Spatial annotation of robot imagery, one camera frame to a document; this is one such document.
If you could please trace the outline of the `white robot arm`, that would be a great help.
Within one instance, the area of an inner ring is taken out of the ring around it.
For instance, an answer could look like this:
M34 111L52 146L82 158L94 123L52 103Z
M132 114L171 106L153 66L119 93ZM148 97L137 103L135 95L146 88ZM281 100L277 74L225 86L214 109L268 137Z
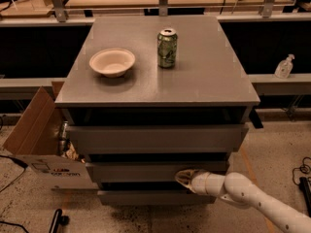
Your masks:
M214 174L186 169L175 180L197 195L209 195L236 207L253 207L284 233L311 233L311 217L275 199L240 173Z

